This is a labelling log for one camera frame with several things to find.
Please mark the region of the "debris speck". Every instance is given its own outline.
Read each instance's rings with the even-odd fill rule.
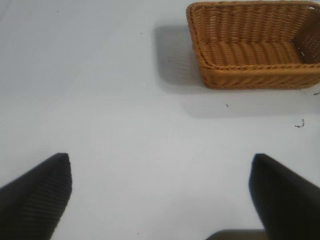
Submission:
[[[303,128],[305,126],[305,120],[302,119],[302,125],[295,125],[296,128]]]

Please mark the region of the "dark object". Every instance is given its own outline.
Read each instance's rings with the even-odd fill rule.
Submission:
[[[223,230],[207,240],[268,240],[264,230]]]
[[[71,192],[66,153],[53,155],[0,188],[0,239],[49,240]]]
[[[302,119],[302,125],[294,125],[296,128],[303,128],[305,126],[305,120]]]
[[[314,240],[320,230],[320,189],[265,154],[257,154],[251,197],[271,240]]]

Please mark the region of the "white surface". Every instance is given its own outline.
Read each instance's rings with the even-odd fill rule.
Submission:
[[[261,228],[248,190],[255,153],[320,185],[320,87],[206,89],[190,3],[0,2],[0,185],[69,153],[73,193],[52,239]]]

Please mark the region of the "wicker basket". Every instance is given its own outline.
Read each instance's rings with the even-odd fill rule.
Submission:
[[[302,89],[320,82],[319,4],[197,2],[187,20],[209,88]]]

